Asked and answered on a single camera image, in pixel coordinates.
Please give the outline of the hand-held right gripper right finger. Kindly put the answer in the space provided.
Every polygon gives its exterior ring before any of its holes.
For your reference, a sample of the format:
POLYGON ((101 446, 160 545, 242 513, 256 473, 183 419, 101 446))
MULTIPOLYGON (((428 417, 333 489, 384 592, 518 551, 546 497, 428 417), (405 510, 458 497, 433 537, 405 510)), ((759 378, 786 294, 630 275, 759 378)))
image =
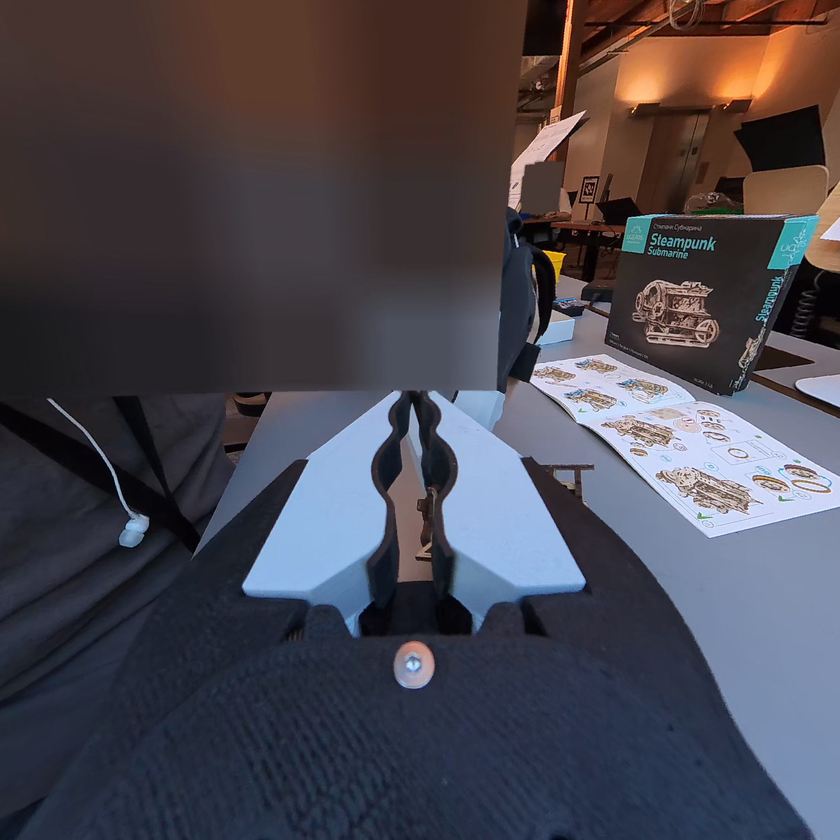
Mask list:
POLYGON ((483 623, 498 603, 582 591, 584 575, 520 455, 436 392, 414 392, 413 404, 437 594, 483 623))

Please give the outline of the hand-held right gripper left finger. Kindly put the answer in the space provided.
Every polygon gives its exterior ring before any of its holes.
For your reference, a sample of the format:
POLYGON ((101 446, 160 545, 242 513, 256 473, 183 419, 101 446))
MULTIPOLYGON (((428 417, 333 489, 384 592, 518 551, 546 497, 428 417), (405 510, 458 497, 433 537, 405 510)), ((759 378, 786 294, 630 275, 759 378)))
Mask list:
POLYGON ((400 550, 388 494, 413 408, 394 392, 315 450, 243 582, 256 598, 335 607, 361 635, 369 605, 393 598, 400 550))

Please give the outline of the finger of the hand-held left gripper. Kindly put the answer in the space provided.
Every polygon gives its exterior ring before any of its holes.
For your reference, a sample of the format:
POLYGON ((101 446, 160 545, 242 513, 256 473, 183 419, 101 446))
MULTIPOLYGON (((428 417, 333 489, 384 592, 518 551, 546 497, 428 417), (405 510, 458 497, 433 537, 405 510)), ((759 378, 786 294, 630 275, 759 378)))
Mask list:
POLYGON ((506 394, 499 391, 458 391, 453 404, 492 433, 500 420, 506 394))

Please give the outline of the long wooden part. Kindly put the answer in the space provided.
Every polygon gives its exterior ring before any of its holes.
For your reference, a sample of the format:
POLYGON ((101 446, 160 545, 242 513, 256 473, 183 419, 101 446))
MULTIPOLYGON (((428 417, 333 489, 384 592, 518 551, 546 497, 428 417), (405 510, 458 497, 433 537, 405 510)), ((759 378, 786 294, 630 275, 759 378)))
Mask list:
POLYGON ((416 509, 421 513, 423 526, 420 537, 421 549, 416 553, 415 559, 430 564, 433 562, 436 544, 436 510, 439 492, 440 486, 430 485, 426 488, 426 496, 416 502, 416 509))

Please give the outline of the wooden submarine model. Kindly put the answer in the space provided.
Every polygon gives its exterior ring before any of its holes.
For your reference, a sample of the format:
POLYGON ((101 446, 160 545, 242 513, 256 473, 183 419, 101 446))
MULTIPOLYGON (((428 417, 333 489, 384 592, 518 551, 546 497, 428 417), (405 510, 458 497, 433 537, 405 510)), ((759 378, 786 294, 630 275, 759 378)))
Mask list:
POLYGON ((569 490, 575 498, 586 506, 583 496, 583 475, 595 469, 594 465, 571 464, 571 465, 540 465, 551 474, 563 487, 569 490))

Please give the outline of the black model kit box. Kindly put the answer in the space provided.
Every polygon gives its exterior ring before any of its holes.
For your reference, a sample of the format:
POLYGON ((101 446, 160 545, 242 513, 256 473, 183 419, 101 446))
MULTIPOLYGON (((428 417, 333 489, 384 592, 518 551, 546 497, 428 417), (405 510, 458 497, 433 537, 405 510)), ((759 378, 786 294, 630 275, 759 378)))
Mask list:
POLYGON ((742 391, 818 221, 628 218, 605 344, 717 395, 742 391))

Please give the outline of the white flat box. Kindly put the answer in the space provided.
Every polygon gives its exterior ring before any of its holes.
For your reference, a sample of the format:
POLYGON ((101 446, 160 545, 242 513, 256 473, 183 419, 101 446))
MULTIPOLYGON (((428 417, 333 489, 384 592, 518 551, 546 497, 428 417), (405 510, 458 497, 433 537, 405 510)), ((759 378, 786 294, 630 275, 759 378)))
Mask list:
POLYGON ((552 310, 549 324, 543 334, 535 340, 535 344, 542 348, 572 340, 577 321, 577 318, 552 310))

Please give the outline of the brown wooden desk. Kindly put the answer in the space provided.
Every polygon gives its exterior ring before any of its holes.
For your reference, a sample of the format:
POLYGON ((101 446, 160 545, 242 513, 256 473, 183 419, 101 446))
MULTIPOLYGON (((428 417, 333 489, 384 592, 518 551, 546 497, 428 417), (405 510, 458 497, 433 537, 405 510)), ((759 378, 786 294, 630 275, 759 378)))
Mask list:
POLYGON ((582 247, 581 280, 589 284, 595 279, 601 249, 620 247, 625 229, 624 225, 528 217, 523 222, 522 232, 528 242, 550 252, 562 251, 567 245, 582 247))

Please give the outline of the black laptop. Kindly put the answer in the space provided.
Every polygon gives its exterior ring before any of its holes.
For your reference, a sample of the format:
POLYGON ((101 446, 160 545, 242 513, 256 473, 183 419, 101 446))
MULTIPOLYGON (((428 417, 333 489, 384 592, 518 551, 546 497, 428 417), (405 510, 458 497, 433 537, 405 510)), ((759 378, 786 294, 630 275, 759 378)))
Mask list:
POLYGON ((629 218, 642 215, 635 201, 628 196, 600 201, 595 206, 602 215, 602 224, 610 227, 624 227, 629 218))

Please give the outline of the illustrated instruction booklet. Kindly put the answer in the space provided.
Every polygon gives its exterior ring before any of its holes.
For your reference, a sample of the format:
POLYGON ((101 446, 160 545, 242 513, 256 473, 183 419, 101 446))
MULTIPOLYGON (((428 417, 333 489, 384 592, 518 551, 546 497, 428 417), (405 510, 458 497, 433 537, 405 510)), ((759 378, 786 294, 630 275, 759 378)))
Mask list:
POLYGON ((728 409, 609 355, 536 364, 530 382, 709 538, 839 506, 830 470, 728 409))

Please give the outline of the white poster board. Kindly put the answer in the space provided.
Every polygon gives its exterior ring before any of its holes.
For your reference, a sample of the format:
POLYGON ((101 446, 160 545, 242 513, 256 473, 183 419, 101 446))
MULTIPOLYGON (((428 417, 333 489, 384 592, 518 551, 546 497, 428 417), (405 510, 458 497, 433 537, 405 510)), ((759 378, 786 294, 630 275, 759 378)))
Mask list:
POLYGON ((586 120, 586 111, 553 122, 542 128, 511 165, 511 182, 521 180, 526 165, 545 161, 564 141, 567 141, 586 120))

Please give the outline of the grey metal door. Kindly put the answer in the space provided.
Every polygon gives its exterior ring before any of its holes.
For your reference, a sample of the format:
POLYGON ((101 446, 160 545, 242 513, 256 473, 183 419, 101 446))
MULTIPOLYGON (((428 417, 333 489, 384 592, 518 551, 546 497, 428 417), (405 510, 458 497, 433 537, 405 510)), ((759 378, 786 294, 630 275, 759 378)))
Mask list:
POLYGON ((668 131, 660 178, 661 207, 664 212, 680 214, 697 177, 709 111, 670 114, 664 121, 668 131))

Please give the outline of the person's grey sweatshirt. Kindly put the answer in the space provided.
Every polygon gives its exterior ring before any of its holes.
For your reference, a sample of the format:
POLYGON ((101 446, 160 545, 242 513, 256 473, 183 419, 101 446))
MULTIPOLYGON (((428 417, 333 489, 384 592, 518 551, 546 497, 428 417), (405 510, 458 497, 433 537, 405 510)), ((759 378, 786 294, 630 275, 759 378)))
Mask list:
POLYGON ((15 838, 78 753, 151 608, 192 558, 234 466, 221 394, 2 402, 1 817, 15 838))

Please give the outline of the wooden column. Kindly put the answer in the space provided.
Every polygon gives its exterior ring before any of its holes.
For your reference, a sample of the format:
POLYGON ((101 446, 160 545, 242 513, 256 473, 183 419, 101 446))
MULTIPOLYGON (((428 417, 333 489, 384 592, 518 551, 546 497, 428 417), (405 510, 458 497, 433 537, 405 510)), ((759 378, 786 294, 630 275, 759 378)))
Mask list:
POLYGON ((569 118, 574 112, 587 8, 588 1, 568 1, 566 4, 554 101, 559 120, 569 118))

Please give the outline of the black panel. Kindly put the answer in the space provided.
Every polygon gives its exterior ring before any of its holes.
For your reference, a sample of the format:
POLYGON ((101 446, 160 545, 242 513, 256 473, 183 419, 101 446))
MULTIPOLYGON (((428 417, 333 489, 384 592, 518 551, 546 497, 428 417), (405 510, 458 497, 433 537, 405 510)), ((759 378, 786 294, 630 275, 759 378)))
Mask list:
POLYGON ((733 134, 752 172, 826 164, 823 126, 816 104, 743 122, 733 134))

